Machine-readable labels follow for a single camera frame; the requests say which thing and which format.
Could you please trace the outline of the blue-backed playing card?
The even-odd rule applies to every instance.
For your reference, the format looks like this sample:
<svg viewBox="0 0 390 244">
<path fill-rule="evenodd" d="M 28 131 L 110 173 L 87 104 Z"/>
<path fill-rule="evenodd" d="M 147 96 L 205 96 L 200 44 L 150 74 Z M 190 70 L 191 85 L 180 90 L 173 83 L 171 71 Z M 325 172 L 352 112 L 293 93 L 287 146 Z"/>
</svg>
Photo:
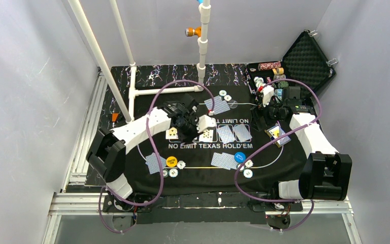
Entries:
<svg viewBox="0 0 390 244">
<path fill-rule="evenodd" d="M 214 111 L 214 115 L 218 115 L 230 111 L 230 107 L 226 101 L 218 101 L 215 102 L 213 111 Z"/>
<path fill-rule="evenodd" d="M 228 159 L 223 154 L 214 152 L 211 160 L 211 166 L 215 166 L 222 169 L 230 170 Z"/>
<path fill-rule="evenodd" d="M 245 124 L 239 124 L 233 126 L 233 132 L 238 142 L 247 142 L 252 139 L 249 127 Z"/>
<path fill-rule="evenodd" d="M 166 159 L 163 157 L 159 157 L 162 168 L 166 167 Z M 159 162 L 157 161 L 157 157 L 155 154 L 151 154 L 146 156 L 146 165 L 148 166 L 148 170 L 150 174 L 155 174 L 159 172 Z"/>
<path fill-rule="evenodd" d="M 227 153 L 222 153 L 223 168 L 227 170 L 236 169 L 238 163 L 235 160 L 235 156 Z"/>
<path fill-rule="evenodd" d="M 227 111 L 229 108 L 227 102 L 223 99 L 222 96 L 215 96 L 214 97 L 214 111 L 216 113 L 219 113 L 219 111 Z"/>
<path fill-rule="evenodd" d="M 223 144 L 232 143 L 236 140 L 231 127 L 228 125 L 218 127 L 217 134 Z"/>
<path fill-rule="evenodd" d="M 146 156 L 146 165 L 148 167 L 148 170 L 150 174 L 154 174 L 159 172 L 159 163 L 156 157 L 155 153 L 152 153 L 151 155 Z"/>
</svg>

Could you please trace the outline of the blue playing card deck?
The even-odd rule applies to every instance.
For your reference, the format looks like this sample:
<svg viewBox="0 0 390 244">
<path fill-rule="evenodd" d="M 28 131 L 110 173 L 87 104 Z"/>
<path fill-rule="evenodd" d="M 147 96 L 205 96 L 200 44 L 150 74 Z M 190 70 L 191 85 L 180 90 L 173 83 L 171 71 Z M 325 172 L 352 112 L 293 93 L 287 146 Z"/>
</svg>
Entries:
<svg viewBox="0 0 390 244">
<path fill-rule="evenodd" d="M 271 128 L 266 129 L 265 133 L 270 137 L 271 140 L 274 140 L 274 139 L 285 134 L 284 130 L 281 128 L 281 126 L 279 124 L 276 124 L 276 125 L 272 126 Z M 284 145 L 286 145 L 290 141 L 291 141 L 290 137 L 286 136 L 286 137 L 281 138 L 280 140 L 277 140 L 275 142 L 275 145 L 277 147 L 283 147 Z"/>
</svg>

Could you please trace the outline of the blue small blind button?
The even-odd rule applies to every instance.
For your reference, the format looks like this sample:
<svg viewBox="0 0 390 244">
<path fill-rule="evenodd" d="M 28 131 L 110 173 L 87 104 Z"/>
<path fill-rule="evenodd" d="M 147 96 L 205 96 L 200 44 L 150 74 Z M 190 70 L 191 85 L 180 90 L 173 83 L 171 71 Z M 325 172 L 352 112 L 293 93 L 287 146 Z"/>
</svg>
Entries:
<svg viewBox="0 0 390 244">
<path fill-rule="evenodd" d="M 244 163 L 246 161 L 246 155 L 243 152 L 237 152 L 234 155 L 234 159 L 237 163 Z"/>
</svg>

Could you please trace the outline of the white blue poker chip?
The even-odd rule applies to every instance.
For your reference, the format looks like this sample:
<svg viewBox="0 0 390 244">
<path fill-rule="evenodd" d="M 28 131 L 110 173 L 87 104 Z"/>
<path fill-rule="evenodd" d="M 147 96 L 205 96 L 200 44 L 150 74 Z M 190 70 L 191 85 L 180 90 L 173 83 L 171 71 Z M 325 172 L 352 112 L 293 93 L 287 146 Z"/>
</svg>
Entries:
<svg viewBox="0 0 390 244">
<path fill-rule="evenodd" d="M 184 169 L 186 167 L 186 163 L 184 161 L 179 161 L 176 165 L 176 167 L 180 170 Z"/>
<path fill-rule="evenodd" d="M 244 165 L 245 165 L 245 168 L 251 168 L 251 167 L 253 167 L 254 163 L 252 160 L 247 160 Z"/>
<path fill-rule="evenodd" d="M 230 95 L 226 95 L 223 97 L 225 101 L 229 102 L 232 100 L 232 97 Z"/>
</svg>

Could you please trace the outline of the green poker chip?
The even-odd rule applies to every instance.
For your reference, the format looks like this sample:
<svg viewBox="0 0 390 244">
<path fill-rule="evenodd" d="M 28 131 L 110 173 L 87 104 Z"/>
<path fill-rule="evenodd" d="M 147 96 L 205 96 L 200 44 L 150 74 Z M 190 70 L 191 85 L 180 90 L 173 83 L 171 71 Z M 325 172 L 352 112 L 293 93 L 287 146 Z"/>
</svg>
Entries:
<svg viewBox="0 0 390 244">
<path fill-rule="evenodd" d="M 164 169 L 164 170 L 162 171 L 162 174 L 163 174 L 163 177 L 166 178 L 166 177 L 169 176 L 169 171 L 168 171 L 167 169 Z"/>
<path fill-rule="evenodd" d="M 245 170 L 245 166 L 244 166 L 243 164 L 238 164 L 238 165 L 237 165 L 237 169 L 238 169 L 239 171 L 244 171 L 244 170 Z"/>
</svg>

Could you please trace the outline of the yellow big blind button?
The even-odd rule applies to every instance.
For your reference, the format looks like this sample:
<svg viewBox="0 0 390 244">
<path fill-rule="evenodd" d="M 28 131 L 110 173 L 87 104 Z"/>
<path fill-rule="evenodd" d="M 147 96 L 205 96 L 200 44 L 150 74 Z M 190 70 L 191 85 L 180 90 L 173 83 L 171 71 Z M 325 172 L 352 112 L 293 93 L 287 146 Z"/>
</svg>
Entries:
<svg viewBox="0 0 390 244">
<path fill-rule="evenodd" d="M 173 168 L 176 167 L 178 164 L 178 160 L 175 156 L 170 156 L 166 159 L 166 166 Z"/>
</svg>

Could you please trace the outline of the white light-blue ten chip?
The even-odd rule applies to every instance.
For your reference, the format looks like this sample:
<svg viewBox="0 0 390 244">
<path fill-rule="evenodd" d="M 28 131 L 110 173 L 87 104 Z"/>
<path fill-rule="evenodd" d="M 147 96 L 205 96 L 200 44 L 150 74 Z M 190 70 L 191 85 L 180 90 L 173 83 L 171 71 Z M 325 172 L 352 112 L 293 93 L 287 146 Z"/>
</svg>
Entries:
<svg viewBox="0 0 390 244">
<path fill-rule="evenodd" d="M 251 169 L 245 169 L 243 171 L 243 175 L 245 178 L 252 178 L 253 177 L 253 171 Z"/>
</svg>

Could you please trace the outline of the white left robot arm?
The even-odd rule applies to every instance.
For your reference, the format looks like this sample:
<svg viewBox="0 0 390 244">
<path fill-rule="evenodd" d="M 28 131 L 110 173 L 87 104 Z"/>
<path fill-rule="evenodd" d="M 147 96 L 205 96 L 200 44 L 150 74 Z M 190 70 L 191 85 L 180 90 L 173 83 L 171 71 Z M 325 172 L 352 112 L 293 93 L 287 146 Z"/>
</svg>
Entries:
<svg viewBox="0 0 390 244">
<path fill-rule="evenodd" d="M 126 155 L 150 137 L 177 129 L 184 143 L 192 142 L 202 130 L 196 111 L 198 102 L 185 94 L 179 101 L 166 101 L 153 106 L 146 115 L 112 130 L 98 129 L 89 147 L 86 160 L 106 183 L 108 191 L 118 200 L 126 201 L 132 194 L 125 172 Z"/>
</svg>

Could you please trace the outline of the dark green chip row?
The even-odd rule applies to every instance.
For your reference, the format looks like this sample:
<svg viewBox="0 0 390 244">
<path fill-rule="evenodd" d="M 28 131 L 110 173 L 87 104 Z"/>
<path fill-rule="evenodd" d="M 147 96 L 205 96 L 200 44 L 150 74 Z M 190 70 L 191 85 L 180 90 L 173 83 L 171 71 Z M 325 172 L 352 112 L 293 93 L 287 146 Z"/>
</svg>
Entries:
<svg viewBox="0 0 390 244">
<path fill-rule="evenodd" d="M 275 82 L 273 86 L 278 89 L 282 89 L 289 86 L 289 83 L 286 80 L 283 80 L 286 78 L 286 75 L 274 75 L 273 80 L 279 80 L 281 81 Z"/>
</svg>

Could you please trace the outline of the white chips in case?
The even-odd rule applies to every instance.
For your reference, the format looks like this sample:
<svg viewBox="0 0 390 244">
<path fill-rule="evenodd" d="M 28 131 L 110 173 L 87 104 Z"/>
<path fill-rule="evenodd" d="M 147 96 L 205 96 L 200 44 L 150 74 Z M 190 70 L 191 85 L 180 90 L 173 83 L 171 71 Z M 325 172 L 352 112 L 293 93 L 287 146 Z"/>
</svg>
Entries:
<svg viewBox="0 0 390 244">
<path fill-rule="evenodd" d="M 262 90 L 266 84 L 264 78 L 258 76 L 254 77 L 253 82 L 257 91 Z"/>
</svg>

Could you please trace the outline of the yellow chip row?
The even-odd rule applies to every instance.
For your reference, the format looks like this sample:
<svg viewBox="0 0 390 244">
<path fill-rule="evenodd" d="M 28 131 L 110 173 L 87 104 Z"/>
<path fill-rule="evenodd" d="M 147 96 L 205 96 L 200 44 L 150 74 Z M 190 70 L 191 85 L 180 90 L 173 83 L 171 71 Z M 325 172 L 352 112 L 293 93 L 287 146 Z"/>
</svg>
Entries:
<svg viewBox="0 0 390 244">
<path fill-rule="evenodd" d="M 283 75 L 284 74 L 284 68 L 279 67 L 279 68 L 274 68 L 273 69 L 274 75 Z"/>
</svg>

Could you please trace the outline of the red white chip row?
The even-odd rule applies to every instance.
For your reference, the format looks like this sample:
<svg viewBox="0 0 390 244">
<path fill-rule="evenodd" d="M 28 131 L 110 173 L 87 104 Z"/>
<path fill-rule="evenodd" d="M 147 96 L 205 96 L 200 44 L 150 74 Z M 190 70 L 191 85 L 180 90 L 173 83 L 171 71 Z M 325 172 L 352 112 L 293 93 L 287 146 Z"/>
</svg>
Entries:
<svg viewBox="0 0 390 244">
<path fill-rule="evenodd" d="M 276 68 L 281 68 L 281 62 L 267 62 L 267 63 L 258 64 L 258 70 L 260 71 L 271 70 Z"/>
</svg>

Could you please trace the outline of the black poker felt mat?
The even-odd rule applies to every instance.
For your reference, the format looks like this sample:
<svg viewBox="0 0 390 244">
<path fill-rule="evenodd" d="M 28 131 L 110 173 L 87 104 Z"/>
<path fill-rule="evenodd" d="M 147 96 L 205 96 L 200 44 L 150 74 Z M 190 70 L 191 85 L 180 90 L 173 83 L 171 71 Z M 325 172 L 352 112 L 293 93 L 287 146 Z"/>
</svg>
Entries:
<svg viewBox="0 0 390 244">
<path fill-rule="evenodd" d="M 154 135 L 153 140 L 159 155 L 166 159 L 174 156 L 183 161 L 185 168 L 179 170 L 176 177 L 161 179 L 159 173 L 150 173 L 146 158 L 153 154 L 148 140 L 133 148 L 123 160 L 117 162 L 117 168 L 123 171 L 129 185 L 135 193 L 161 194 L 162 196 L 194 194 L 203 192 L 235 192 L 242 188 L 245 192 L 266 192 L 277 181 L 298 179 L 307 161 L 307 156 L 296 135 L 290 142 L 279 148 L 270 143 L 264 131 L 251 126 L 251 108 L 254 96 L 247 86 L 213 85 L 208 92 L 192 93 L 199 102 L 198 115 L 206 113 L 205 101 L 217 96 L 221 90 L 227 92 L 237 107 L 216 115 L 219 128 L 243 125 L 250 132 L 250 139 L 242 141 L 236 138 L 231 143 L 223 143 L 217 132 L 213 132 L 211 142 L 197 142 L 194 145 L 182 145 L 178 140 L 168 140 L 165 134 Z M 251 157 L 254 169 L 251 178 L 245 178 L 235 169 L 223 169 L 212 166 L 218 155 L 226 153 L 233 157 L 241 152 Z"/>
</svg>

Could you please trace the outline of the black poker chip case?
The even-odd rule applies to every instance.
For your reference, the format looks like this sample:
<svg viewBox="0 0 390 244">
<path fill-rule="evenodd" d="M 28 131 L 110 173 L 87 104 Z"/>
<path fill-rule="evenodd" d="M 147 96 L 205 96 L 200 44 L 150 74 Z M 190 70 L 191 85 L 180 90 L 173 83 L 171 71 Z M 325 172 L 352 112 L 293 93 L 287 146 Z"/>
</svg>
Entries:
<svg viewBox="0 0 390 244">
<path fill-rule="evenodd" d="M 281 67 L 284 68 L 286 78 L 305 83 L 316 94 L 319 94 L 323 90 L 323 87 L 336 76 L 336 71 L 330 64 L 330 60 L 326 57 L 316 39 L 308 30 L 300 33 L 281 60 L 260 63 L 267 62 L 281 62 Z M 254 95 L 256 102 L 260 102 L 261 98 L 257 94 L 253 82 L 254 77 L 264 78 L 265 83 L 273 80 L 274 77 L 273 69 L 265 71 L 258 70 L 258 64 L 260 63 L 249 63 L 246 65 L 249 89 Z"/>
</svg>

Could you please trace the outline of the orange clamp knob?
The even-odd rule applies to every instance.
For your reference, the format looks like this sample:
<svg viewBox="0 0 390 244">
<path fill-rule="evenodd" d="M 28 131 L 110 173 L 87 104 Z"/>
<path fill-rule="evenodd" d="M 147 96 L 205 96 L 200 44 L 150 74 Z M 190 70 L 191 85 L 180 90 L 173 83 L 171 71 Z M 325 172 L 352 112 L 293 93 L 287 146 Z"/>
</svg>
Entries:
<svg viewBox="0 0 390 244">
<path fill-rule="evenodd" d="M 197 36 L 198 38 L 200 38 L 202 36 L 202 27 L 201 26 L 198 26 L 196 28 L 188 27 L 185 29 L 185 35 L 187 37 Z"/>
</svg>

